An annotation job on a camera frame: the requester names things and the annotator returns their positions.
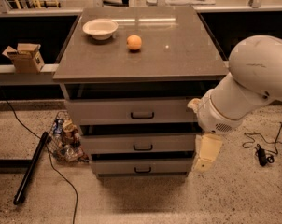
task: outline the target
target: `cabinet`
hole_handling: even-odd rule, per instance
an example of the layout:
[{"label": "cabinet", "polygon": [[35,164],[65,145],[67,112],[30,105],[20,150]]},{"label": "cabinet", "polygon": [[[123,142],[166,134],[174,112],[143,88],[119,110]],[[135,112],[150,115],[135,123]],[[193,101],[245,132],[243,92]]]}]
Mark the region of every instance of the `cabinet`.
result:
[{"label": "cabinet", "polygon": [[[115,20],[116,37],[85,36],[96,18]],[[98,7],[83,11],[54,80],[98,177],[188,175],[201,129],[187,103],[226,72],[192,7]]]}]

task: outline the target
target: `white robotic arm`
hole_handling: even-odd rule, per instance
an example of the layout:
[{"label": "white robotic arm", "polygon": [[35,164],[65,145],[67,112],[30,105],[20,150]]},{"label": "white robotic arm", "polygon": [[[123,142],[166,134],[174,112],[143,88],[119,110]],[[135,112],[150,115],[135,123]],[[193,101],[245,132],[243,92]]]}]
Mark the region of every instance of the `white robotic arm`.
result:
[{"label": "white robotic arm", "polygon": [[282,40],[255,35],[241,41],[231,52],[228,69],[215,89],[188,103],[205,131],[196,140],[195,170],[209,169],[221,148],[220,136],[240,126],[246,114],[282,101]]}]

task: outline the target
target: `drawer handle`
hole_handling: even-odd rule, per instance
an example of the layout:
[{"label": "drawer handle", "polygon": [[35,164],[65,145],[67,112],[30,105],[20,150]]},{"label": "drawer handle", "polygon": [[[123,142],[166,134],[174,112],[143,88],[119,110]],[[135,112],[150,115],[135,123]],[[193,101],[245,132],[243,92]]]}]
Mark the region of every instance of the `drawer handle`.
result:
[{"label": "drawer handle", "polygon": [[153,119],[154,112],[131,112],[132,119]]},{"label": "drawer handle", "polygon": [[148,169],[137,169],[134,168],[134,172],[137,174],[148,174],[151,172],[151,167],[149,167]]},{"label": "drawer handle", "polygon": [[150,145],[148,148],[139,148],[136,145],[133,146],[134,151],[151,151],[153,149],[153,145]]}]

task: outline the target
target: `gray tabletop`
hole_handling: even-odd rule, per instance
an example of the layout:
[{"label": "gray tabletop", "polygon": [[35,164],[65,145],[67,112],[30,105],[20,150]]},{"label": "gray tabletop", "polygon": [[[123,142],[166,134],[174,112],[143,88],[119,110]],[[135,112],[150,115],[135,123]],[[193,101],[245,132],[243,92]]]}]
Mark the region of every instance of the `gray tabletop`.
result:
[{"label": "gray tabletop", "polygon": [[[82,27],[109,18],[116,37],[96,41]],[[142,38],[138,52],[127,49],[129,35]],[[224,62],[192,7],[87,8],[54,75],[57,82],[193,80],[227,74]]]}]

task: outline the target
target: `speckled floor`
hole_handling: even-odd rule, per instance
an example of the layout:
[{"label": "speckled floor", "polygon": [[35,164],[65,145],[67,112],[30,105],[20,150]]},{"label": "speckled floor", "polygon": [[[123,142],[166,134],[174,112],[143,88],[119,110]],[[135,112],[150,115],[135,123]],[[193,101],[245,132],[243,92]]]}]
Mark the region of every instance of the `speckled floor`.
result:
[{"label": "speckled floor", "polygon": [[[50,129],[63,101],[12,102],[20,120],[41,135]],[[248,115],[241,127],[224,137],[213,168],[188,177],[117,177],[97,179],[88,164],[54,166],[76,187],[76,223],[281,223],[282,144],[275,163],[259,166],[254,149],[244,149],[244,133],[275,140],[282,105]],[[263,148],[273,149],[255,137]],[[38,139],[0,102],[0,158],[30,159]],[[18,206],[14,196],[23,174],[0,174],[0,223],[72,223],[75,192],[49,163],[44,148]]]}]

